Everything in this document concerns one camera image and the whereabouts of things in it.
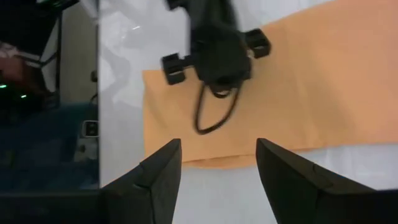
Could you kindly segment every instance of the black phone holder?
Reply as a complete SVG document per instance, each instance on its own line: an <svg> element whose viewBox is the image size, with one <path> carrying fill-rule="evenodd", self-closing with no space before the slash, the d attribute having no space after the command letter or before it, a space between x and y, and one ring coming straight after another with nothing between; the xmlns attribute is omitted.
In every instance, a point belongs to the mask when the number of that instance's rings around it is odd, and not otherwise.
<svg viewBox="0 0 398 224"><path fill-rule="evenodd" d="M178 54L162 58L167 83L175 85L185 80L184 69L193 67L203 82L197 104L195 128L206 134L222 126L229 118L243 81L251 77L251 58L269 55L271 44L260 29L240 32L230 0L167 0L169 9L182 7L190 18L190 55ZM208 129L198 127L201 99L205 86L217 98L226 98L237 89L226 116Z"/></svg>

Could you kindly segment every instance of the black device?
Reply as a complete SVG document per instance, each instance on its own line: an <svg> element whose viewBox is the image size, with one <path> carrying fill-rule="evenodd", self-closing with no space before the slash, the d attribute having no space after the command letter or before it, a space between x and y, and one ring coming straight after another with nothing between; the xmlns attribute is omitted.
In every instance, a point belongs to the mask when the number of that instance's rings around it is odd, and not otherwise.
<svg viewBox="0 0 398 224"><path fill-rule="evenodd" d="M398 190L374 190L266 139L257 166L278 224L398 223Z"/></svg>
<svg viewBox="0 0 398 224"><path fill-rule="evenodd" d="M171 224L181 162L173 139L99 190L0 194L0 222Z"/></svg>
<svg viewBox="0 0 398 224"><path fill-rule="evenodd" d="M210 133L221 127L236 106L243 81L251 77L251 58L268 55L271 44L260 29L238 30L235 11L230 0L167 0L169 9L182 7L190 18L190 55L180 59L178 54L162 58L162 66L169 85L185 79L184 69L193 66L202 86L194 117L198 134ZM205 87L217 98L226 98L233 90L229 111L215 125L199 127L200 111Z"/></svg>

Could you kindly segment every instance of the orange paper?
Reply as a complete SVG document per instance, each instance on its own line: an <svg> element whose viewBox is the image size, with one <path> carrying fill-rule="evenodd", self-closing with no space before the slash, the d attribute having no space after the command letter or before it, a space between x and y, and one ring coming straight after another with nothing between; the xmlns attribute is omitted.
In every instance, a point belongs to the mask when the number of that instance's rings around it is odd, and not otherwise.
<svg viewBox="0 0 398 224"><path fill-rule="evenodd" d="M337 0L262 27L270 56L253 60L232 117L204 136L193 129L194 69L174 86L145 71L146 156L180 138L185 164L232 168L255 163L257 138L292 151L398 142L397 11L395 0ZM201 127L230 101L207 91Z"/></svg>

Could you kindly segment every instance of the white table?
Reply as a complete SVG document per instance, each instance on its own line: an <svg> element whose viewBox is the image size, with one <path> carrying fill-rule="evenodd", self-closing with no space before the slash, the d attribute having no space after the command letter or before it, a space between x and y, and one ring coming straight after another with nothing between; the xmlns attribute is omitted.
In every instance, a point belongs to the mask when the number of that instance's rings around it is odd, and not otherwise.
<svg viewBox="0 0 398 224"><path fill-rule="evenodd" d="M242 30L323 2L234 0ZM164 0L102 0L99 32L101 185L144 157L141 72L160 58L187 53L187 16ZM398 188L398 146L355 146L303 154L327 169L375 189ZM184 169L174 223L275 223L256 167Z"/></svg>

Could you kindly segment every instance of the black clamp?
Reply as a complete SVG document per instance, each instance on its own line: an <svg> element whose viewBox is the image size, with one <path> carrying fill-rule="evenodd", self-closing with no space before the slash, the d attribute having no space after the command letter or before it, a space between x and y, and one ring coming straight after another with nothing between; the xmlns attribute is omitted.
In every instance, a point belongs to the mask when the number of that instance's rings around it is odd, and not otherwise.
<svg viewBox="0 0 398 224"><path fill-rule="evenodd" d="M254 58L268 56L271 52L271 43L260 29L245 32L244 41L247 48L253 52ZM180 58L176 53L162 57L162 68L169 85L183 82L185 80L184 69L191 65L190 55Z"/></svg>

